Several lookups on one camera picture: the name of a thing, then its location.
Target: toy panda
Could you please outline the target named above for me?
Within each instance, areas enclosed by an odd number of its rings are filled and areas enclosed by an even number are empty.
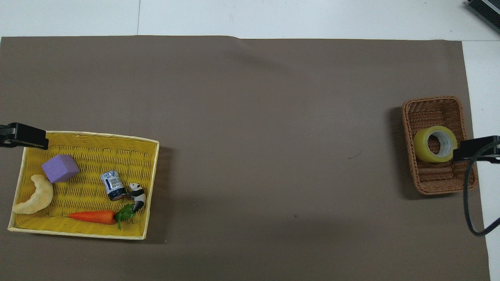
[[[144,189],[138,183],[131,183],[128,185],[132,191],[128,192],[128,195],[133,198],[132,212],[139,211],[146,203],[146,194]]]

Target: toy carrot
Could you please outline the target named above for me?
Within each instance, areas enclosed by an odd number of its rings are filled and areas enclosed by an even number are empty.
[[[135,216],[135,213],[132,212],[132,205],[127,204],[120,211],[114,212],[112,210],[100,210],[100,211],[79,211],[70,213],[69,217],[75,220],[89,222],[89,223],[97,223],[97,224],[105,224],[105,225],[114,225],[118,223],[118,229],[122,229],[121,222],[127,219],[131,219]]]

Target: yellow basket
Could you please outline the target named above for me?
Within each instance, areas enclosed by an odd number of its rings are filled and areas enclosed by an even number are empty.
[[[31,176],[45,175],[42,164],[56,155],[73,156],[80,172],[53,184],[53,199],[48,207],[33,214],[12,212],[8,230],[110,239],[146,238],[160,143],[135,136],[75,131],[48,131],[46,137],[48,150],[24,148],[14,204],[31,197],[35,191]],[[125,187],[140,183],[147,197],[144,207],[134,218],[122,222],[121,230],[117,225],[69,218],[74,212],[117,212],[126,204],[133,204],[128,196],[118,201],[108,198],[100,176],[110,170],[118,171]]]

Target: basket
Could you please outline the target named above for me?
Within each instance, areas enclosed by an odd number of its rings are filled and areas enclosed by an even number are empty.
[[[418,131],[432,126],[450,129],[458,145],[467,140],[460,101],[454,96],[411,99],[403,104],[402,113],[409,167],[416,189],[424,195],[462,191],[467,161],[427,163],[416,157],[413,144],[413,138]],[[440,144],[437,139],[430,138],[428,144],[433,153],[438,153]],[[477,186],[478,173],[474,167],[470,174],[469,189]]]
[[[50,205],[33,214],[12,212],[8,230],[50,235],[142,240],[146,238],[153,183],[160,143],[156,140],[92,132],[48,131],[48,150],[24,148],[14,204],[25,202],[35,191],[31,176],[45,175],[42,164],[52,157],[73,156],[80,172],[65,182],[53,184]],[[119,211],[133,200],[126,196],[111,201],[100,175],[117,170],[125,187],[140,183],[146,194],[144,207],[135,217],[117,225],[91,223],[69,218],[82,211]]]

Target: purple cube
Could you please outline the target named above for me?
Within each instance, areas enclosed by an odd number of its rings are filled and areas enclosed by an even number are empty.
[[[80,172],[71,155],[57,155],[43,163],[41,167],[51,183],[65,182]]]

